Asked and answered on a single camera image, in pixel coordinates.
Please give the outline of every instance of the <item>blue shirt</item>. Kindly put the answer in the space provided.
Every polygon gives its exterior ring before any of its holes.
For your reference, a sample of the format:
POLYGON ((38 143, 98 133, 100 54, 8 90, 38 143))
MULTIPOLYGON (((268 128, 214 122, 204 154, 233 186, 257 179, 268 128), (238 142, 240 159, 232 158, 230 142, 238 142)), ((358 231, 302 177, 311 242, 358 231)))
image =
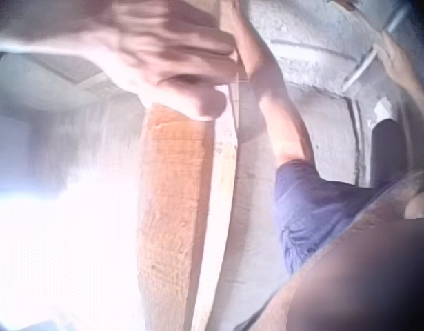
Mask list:
POLYGON ((282 165, 276 174, 275 218, 289 273, 338 238, 380 192, 326 181, 305 161, 282 165))

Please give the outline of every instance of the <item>wooden plank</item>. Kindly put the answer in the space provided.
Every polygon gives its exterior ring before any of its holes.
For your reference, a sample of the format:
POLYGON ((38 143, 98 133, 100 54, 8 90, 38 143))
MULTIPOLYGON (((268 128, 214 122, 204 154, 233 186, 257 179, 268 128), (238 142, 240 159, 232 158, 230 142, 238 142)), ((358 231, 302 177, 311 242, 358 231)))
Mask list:
POLYGON ((203 331, 212 312, 223 265, 232 214, 238 142, 234 123, 234 103, 228 86, 220 87, 228 97, 227 108, 216 120, 210 212, 205 235, 203 263, 192 324, 203 331))
POLYGON ((139 289, 146 327, 190 330, 208 217, 214 123, 163 106, 141 146, 139 289))
MULTIPOLYGON (((218 13, 217 0, 188 2, 218 13)), ((228 106, 216 123, 161 106, 145 122, 137 237, 149 330, 204 330, 212 311, 230 225, 239 109, 237 86, 220 89, 228 106)))

